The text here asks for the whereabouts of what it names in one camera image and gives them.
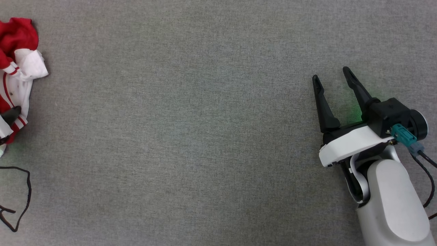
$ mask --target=red stripe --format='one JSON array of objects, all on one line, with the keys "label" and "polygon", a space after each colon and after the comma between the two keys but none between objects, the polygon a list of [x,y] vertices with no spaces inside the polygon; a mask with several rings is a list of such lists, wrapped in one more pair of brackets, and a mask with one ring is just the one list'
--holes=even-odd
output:
[{"label": "red stripe", "polygon": [[9,97],[9,93],[7,92],[7,87],[6,87],[6,73],[3,74],[3,87],[4,87],[4,92],[6,93],[7,99],[9,99],[10,103],[12,104],[12,107],[15,107],[14,104],[12,103],[12,100]]},{"label": "red stripe", "polygon": [[19,116],[18,119],[21,121],[21,123],[23,123],[23,126],[26,125],[26,123],[24,122],[24,120]]}]

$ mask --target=teal connector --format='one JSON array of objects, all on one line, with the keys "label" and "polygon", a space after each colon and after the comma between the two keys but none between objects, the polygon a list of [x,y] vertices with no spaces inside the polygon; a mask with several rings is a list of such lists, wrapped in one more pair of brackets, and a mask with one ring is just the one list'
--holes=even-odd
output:
[{"label": "teal connector", "polygon": [[407,147],[417,142],[417,137],[411,134],[411,132],[401,124],[394,125],[391,134],[396,141],[403,143]]},{"label": "teal connector", "polygon": [[419,151],[424,151],[425,149],[423,145],[417,142],[417,137],[401,124],[396,124],[392,127],[391,135],[396,141],[405,145],[413,156],[417,156]]}]

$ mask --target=black cable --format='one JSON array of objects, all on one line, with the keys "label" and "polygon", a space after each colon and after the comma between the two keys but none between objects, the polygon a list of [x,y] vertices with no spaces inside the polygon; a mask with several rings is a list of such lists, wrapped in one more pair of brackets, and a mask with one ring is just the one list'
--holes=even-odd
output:
[{"label": "black cable", "polygon": [[423,204],[423,207],[427,207],[429,204],[430,204],[430,202],[431,202],[431,200],[433,199],[433,197],[434,197],[434,191],[435,191],[435,189],[436,189],[436,187],[435,187],[435,184],[434,184],[434,179],[433,179],[433,177],[431,176],[431,174],[430,174],[430,172],[428,171],[428,169],[415,157],[415,156],[413,156],[413,155],[411,155],[411,157],[417,162],[417,164],[419,164],[419,166],[425,171],[425,173],[428,175],[428,177],[430,178],[430,181],[431,181],[431,193],[430,193],[430,196],[428,197],[428,199],[427,199],[427,201]]},{"label": "black cable", "polygon": [[18,226],[20,225],[21,217],[23,217],[24,213],[25,213],[25,212],[27,211],[27,209],[29,208],[30,197],[31,197],[31,195],[32,195],[32,186],[30,185],[30,172],[29,172],[28,170],[24,170],[24,169],[21,169],[21,168],[19,168],[19,167],[0,167],[0,169],[16,169],[16,170],[20,170],[20,171],[22,171],[22,172],[25,172],[25,173],[27,173],[27,175],[28,175],[27,180],[26,180],[26,183],[27,183],[27,185],[28,185],[28,189],[29,189],[28,200],[27,200],[27,203],[26,203],[26,207],[24,208],[23,212],[21,213],[20,217],[18,218],[17,225],[15,226],[15,228],[14,228],[13,225],[11,225],[11,224],[6,220],[6,218],[3,216],[3,211],[8,212],[8,213],[11,213],[11,214],[15,214],[15,211],[12,210],[12,209],[5,208],[5,207],[3,207],[3,206],[0,206],[0,220],[1,220],[1,221],[2,221],[2,222],[3,222],[7,227],[9,227],[9,229],[10,229],[11,231],[13,231],[13,232],[17,232],[17,231],[18,231]]},{"label": "black cable", "polygon": [[431,163],[435,168],[437,168],[437,163],[435,163],[431,158],[429,158],[425,153],[423,153],[421,150],[418,152],[420,156],[422,156],[427,162]]},{"label": "black cable", "polygon": [[[431,165],[433,165],[435,168],[437,168],[437,163],[435,163],[435,161],[433,161],[429,156],[427,156],[423,151],[418,151],[418,154],[420,154],[420,156],[422,156],[427,162],[429,162]],[[428,217],[429,220],[433,219],[437,217],[437,213],[431,215]]]},{"label": "black cable", "polygon": [[429,219],[429,220],[432,220],[432,219],[435,218],[435,217],[437,217],[437,213],[435,213],[435,214],[429,216],[428,219]]}]

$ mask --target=clothing pile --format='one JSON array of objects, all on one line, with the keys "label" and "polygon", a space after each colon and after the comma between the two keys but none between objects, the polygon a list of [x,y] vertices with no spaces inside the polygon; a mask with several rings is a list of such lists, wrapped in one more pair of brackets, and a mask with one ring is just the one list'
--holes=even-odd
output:
[{"label": "clothing pile", "polygon": [[15,134],[28,123],[33,80],[49,74],[44,58],[36,50],[38,34],[31,22],[26,18],[0,22],[0,114],[12,108],[19,112],[14,122],[7,123],[0,117],[0,156],[6,144],[12,143]]}]

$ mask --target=gray carpet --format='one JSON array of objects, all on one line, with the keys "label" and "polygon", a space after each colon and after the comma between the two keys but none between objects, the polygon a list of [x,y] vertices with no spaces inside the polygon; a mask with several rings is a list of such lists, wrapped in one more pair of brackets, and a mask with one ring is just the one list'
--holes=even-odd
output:
[{"label": "gray carpet", "polygon": [[[318,160],[312,75],[342,123],[359,118],[343,66],[424,114],[437,159],[434,0],[2,1],[15,16],[50,75],[0,159],[33,187],[1,245],[363,245],[340,168]],[[1,171],[0,194],[22,210],[25,174]]]}]

